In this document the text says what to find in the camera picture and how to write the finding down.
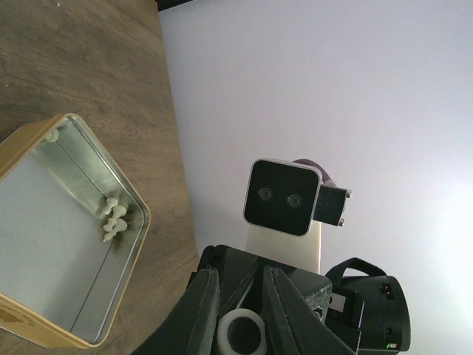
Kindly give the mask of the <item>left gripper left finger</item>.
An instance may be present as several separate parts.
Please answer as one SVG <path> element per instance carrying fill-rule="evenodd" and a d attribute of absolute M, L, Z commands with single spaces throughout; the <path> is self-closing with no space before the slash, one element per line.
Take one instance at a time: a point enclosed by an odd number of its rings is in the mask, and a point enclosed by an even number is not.
<path fill-rule="evenodd" d="M 197 273 L 162 325 L 134 354 L 210 354 L 220 308 L 218 270 Z"/>

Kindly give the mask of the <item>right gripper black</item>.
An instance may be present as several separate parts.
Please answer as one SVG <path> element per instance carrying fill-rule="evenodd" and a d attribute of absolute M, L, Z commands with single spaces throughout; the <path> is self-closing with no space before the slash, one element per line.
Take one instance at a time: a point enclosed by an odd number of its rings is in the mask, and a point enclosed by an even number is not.
<path fill-rule="evenodd" d="M 334 285 L 320 274 L 224 245 L 207 246 L 197 268 L 218 270 L 221 317 L 243 307 L 257 313 L 265 322 L 262 313 L 265 266 L 283 270 L 325 326 L 352 350 L 358 350 L 364 301 L 356 291 Z"/>

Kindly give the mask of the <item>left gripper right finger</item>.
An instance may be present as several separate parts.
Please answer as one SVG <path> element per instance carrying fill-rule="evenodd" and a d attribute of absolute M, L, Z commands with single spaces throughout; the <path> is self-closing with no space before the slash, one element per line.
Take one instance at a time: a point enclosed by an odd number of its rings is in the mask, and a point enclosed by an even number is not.
<path fill-rule="evenodd" d="M 264 268 L 262 313 L 274 354 L 355 353 L 315 315 L 280 268 Z"/>

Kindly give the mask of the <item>white chess piece hollow base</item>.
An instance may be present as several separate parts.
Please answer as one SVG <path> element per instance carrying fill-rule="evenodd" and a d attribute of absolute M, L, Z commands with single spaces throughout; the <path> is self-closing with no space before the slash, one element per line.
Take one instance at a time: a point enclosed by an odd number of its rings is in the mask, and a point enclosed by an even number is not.
<path fill-rule="evenodd" d="M 220 319 L 216 341 L 217 353 L 223 355 L 265 355 L 268 350 L 265 322 L 247 308 L 229 311 Z"/>

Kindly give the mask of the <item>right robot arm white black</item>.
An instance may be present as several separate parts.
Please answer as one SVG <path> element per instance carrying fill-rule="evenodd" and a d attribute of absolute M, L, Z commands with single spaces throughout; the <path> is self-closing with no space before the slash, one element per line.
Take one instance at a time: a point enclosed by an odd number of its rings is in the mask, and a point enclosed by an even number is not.
<path fill-rule="evenodd" d="M 359 258 L 348 259 L 320 275 L 219 245 L 204 249 L 197 268 L 218 271 L 219 315 L 223 316 L 237 308 L 262 313 L 265 266 L 283 271 L 311 311 L 359 354 L 398 354 L 409 350 L 409 311 L 399 282 Z"/>

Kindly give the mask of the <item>white chess pawns in tin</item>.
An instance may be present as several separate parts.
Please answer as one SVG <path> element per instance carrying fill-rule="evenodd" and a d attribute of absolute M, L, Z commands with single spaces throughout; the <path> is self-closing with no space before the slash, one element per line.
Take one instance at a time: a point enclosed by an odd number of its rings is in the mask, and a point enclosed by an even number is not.
<path fill-rule="evenodd" d="M 118 199 L 108 197 L 102 213 L 108 216 L 107 222 L 103 226 L 103 230 L 105 231 L 105 235 L 103 236 L 104 242 L 113 240 L 117 234 L 128 229 L 128 223 L 123 219 L 127 214 L 127 208 L 119 204 Z"/>

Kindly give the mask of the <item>yellow metal tin box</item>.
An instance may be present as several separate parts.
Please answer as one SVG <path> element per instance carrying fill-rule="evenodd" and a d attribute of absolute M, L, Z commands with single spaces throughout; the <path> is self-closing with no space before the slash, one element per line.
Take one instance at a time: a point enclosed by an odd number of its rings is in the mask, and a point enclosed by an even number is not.
<path fill-rule="evenodd" d="M 127 208 L 128 229 L 104 242 L 108 197 Z M 102 344 L 150 222 L 83 118 L 20 126 L 1 143 L 1 327 L 45 348 Z"/>

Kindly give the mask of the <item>white piece in tin corner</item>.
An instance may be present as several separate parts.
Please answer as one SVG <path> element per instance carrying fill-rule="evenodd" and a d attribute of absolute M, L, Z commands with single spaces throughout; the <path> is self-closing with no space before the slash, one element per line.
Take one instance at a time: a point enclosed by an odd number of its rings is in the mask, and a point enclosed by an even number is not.
<path fill-rule="evenodd" d="M 49 143 L 55 143 L 58 140 L 58 137 L 59 137 L 59 131 L 58 129 L 54 128 L 46 134 L 46 136 L 44 137 L 44 140 Z"/>

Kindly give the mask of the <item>black enclosure frame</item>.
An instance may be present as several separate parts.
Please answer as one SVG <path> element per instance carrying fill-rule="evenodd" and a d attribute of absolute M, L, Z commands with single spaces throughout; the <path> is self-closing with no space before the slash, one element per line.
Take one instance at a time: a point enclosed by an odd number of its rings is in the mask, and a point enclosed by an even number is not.
<path fill-rule="evenodd" d="M 193 0 L 155 0 L 159 12 L 187 4 Z"/>

